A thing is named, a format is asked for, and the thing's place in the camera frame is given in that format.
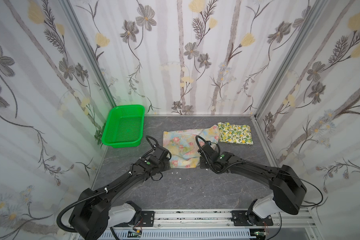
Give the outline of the pastel floral skirt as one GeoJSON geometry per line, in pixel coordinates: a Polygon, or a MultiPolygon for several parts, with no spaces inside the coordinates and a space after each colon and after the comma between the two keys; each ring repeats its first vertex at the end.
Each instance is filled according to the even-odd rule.
{"type": "Polygon", "coordinates": [[[218,143],[220,131],[217,125],[207,129],[193,129],[163,132],[163,146],[172,154],[170,166],[172,169],[196,168],[200,165],[199,146],[204,142],[196,143],[196,136],[201,136],[207,141],[218,143]]]}

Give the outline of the lemon print yellow skirt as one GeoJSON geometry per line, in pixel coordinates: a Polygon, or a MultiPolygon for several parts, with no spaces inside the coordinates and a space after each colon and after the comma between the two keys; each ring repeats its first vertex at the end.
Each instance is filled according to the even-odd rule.
{"type": "Polygon", "coordinates": [[[228,122],[218,123],[222,143],[252,145],[252,133],[249,125],[232,125],[228,122]]]}

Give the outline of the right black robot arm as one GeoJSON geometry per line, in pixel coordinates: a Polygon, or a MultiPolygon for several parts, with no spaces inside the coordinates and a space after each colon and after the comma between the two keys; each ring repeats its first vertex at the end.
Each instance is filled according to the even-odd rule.
{"type": "Polygon", "coordinates": [[[262,224],[272,214],[297,215],[300,212],[307,188],[294,170],[286,165],[270,167],[239,158],[229,153],[219,153],[209,144],[198,150],[200,162],[216,174],[236,174],[261,183],[272,191],[271,194],[254,200],[245,213],[249,225],[262,224]]]}

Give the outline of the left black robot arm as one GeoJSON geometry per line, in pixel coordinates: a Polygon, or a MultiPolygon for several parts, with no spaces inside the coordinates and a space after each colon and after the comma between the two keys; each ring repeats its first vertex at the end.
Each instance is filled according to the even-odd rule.
{"type": "Polygon", "coordinates": [[[155,145],[121,177],[97,190],[84,190],[76,202],[59,212],[57,226],[65,232],[78,233],[85,240],[97,240],[108,228],[113,202],[134,185],[169,170],[171,157],[169,150],[155,145]]]}

